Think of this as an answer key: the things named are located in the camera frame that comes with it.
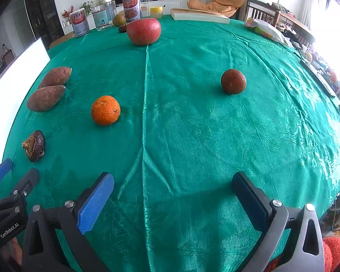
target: yellow jar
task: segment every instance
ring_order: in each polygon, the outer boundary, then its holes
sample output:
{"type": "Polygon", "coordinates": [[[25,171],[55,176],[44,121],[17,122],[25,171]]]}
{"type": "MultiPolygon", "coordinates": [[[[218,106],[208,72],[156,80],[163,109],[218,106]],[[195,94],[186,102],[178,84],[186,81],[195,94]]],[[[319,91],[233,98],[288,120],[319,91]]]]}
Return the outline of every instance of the yellow jar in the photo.
{"type": "Polygon", "coordinates": [[[150,17],[156,19],[162,18],[162,6],[150,7],[150,17]]]}

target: orange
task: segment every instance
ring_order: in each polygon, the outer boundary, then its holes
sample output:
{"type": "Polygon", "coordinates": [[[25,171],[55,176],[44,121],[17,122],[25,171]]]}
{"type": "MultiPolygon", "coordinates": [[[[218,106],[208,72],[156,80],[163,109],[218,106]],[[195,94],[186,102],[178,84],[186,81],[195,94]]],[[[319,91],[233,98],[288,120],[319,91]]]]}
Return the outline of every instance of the orange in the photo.
{"type": "Polygon", "coordinates": [[[108,126],[118,120],[121,113],[119,103],[112,96],[99,97],[91,107],[92,119],[101,126],[108,126]]]}
{"type": "Polygon", "coordinates": [[[221,86],[228,94],[239,94],[244,91],[247,81],[239,70],[227,70],[221,76],[221,86]]]}
{"type": "Polygon", "coordinates": [[[336,83],[338,81],[338,76],[336,75],[336,72],[332,70],[329,72],[329,74],[331,74],[331,81],[336,83]]]}

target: table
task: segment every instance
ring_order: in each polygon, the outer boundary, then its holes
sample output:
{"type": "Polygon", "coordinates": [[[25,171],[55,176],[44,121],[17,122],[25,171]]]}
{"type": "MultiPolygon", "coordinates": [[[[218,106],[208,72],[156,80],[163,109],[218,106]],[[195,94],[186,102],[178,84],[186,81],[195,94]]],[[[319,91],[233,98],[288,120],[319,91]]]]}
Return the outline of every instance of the table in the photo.
{"type": "Polygon", "coordinates": [[[234,271],[260,234],[231,191],[233,174],[243,170],[269,198],[312,203],[321,216],[340,189],[338,100],[293,49],[243,22],[159,21],[160,39],[148,47],[109,29],[49,50],[26,98],[53,67],[72,67],[71,78],[50,111],[31,112],[23,102],[4,153],[14,167],[0,196],[33,166],[40,182],[28,209],[56,207],[107,171],[114,192],[86,236],[111,271],[234,271]],[[229,68],[247,78],[239,95],[221,89],[229,68]],[[102,95],[121,106],[112,126],[98,127],[90,116],[102,95]],[[32,164],[21,142],[36,129],[46,153],[32,164]]]}

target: jar lid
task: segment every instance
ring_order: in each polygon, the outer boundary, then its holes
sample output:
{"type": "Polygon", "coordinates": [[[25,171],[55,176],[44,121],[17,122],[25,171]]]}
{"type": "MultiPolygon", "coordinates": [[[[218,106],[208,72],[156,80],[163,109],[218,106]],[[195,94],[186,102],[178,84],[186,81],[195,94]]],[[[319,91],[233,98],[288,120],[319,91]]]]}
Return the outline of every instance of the jar lid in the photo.
{"type": "Polygon", "coordinates": [[[111,1],[114,1],[114,0],[99,0],[97,2],[91,3],[91,7],[96,7],[98,5],[101,5],[101,4],[104,4],[104,3],[108,3],[108,2],[111,2],[111,1]]]}
{"type": "Polygon", "coordinates": [[[150,7],[150,13],[161,13],[162,6],[150,7]]]}

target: sweet potato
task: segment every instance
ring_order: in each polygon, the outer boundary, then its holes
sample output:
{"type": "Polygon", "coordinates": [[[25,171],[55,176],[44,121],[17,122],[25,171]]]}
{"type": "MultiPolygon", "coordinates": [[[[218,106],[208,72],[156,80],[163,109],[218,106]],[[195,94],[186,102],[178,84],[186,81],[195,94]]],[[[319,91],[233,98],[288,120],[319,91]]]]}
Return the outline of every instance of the sweet potato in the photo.
{"type": "Polygon", "coordinates": [[[63,85],[40,88],[29,97],[26,106],[31,111],[48,111],[62,98],[65,90],[63,85]]]}
{"type": "Polygon", "coordinates": [[[61,66],[51,69],[42,79],[38,89],[48,86],[64,85],[71,76],[72,69],[61,66]]]}

